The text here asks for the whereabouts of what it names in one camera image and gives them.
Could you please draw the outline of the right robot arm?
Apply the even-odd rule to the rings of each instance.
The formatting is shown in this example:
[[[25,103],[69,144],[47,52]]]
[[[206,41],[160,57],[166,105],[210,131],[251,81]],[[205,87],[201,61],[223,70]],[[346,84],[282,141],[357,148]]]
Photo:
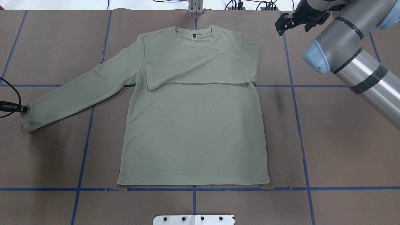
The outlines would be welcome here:
[[[303,60],[320,74],[335,74],[399,128],[399,78],[359,46],[374,28],[388,29],[399,21],[398,0],[301,0],[293,14],[280,15],[276,31],[282,36],[304,25],[308,32],[324,24],[337,5],[344,5],[340,15],[304,50]]]

